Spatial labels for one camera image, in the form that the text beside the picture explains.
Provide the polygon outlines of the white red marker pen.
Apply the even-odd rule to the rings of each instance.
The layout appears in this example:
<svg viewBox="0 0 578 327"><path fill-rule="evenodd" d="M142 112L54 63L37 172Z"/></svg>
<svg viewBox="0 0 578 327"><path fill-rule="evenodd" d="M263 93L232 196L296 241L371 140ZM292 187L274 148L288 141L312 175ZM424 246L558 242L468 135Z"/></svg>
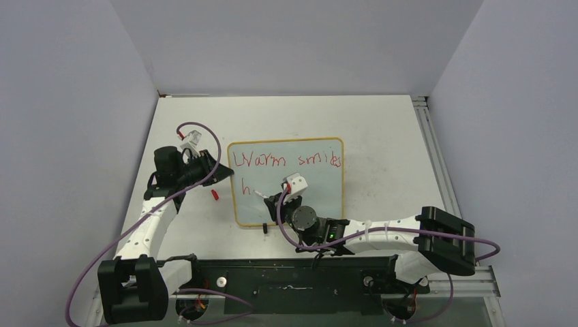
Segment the white red marker pen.
<svg viewBox="0 0 578 327"><path fill-rule="evenodd" d="M254 193L255 193L257 196L260 196L260 197L263 198L263 199L266 199L266 198L269 197L269 196L263 194L262 192L257 191L256 189L254 190Z"/></svg>

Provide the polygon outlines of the yellow-framed whiteboard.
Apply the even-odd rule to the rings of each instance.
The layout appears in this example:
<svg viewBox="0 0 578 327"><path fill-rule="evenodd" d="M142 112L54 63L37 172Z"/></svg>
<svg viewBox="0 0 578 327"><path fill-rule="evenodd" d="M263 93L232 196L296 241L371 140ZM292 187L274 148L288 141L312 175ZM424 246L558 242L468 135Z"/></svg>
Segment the yellow-framed whiteboard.
<svg viewBox="0 0 578 327"><path fill-rule="evenodd" d="M227 148L234 216L243 227L273 224L263 198L281 192L283 178L296 172L308 188L303 203L322 217L344 215L344 143L337 137L233 142Z"/></svg>

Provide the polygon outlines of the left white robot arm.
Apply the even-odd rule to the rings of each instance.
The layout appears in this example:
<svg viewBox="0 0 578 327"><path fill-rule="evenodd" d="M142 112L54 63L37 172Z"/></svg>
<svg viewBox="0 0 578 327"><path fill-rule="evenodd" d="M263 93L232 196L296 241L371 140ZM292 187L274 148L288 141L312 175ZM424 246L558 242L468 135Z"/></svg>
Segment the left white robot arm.
<svg viewBox="0 0 578 327"><path fill-rule="evenodd" d="M181 288L192 294L203 284L203 274L192 268L194 255L157 261L169 225L178 215L192 185L212 186L234 174L207 150L179 150L164 146L154 152L155 171L144 193L142 223L127 237L112 260L97 270L104 319L107 324L164 319L168 299Z"/></svg>

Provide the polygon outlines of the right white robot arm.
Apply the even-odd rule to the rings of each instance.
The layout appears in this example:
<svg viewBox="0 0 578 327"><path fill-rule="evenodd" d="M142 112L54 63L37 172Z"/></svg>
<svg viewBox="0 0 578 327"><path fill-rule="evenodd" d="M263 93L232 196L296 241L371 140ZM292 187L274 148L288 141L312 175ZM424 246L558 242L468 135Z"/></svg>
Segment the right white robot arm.
<svg viewBox="0 0 578 327"><path fill-rule="evenodd" d="M278 193L263 202L282 234L286 227L296 234L290 243L298 252L333 256L392 252L385 280L395 292L434 273L475 273L474 226L435 206L424 206L419 214L404 219L356 221L320 217L302 204L301 196L285 201Z"/></svg>

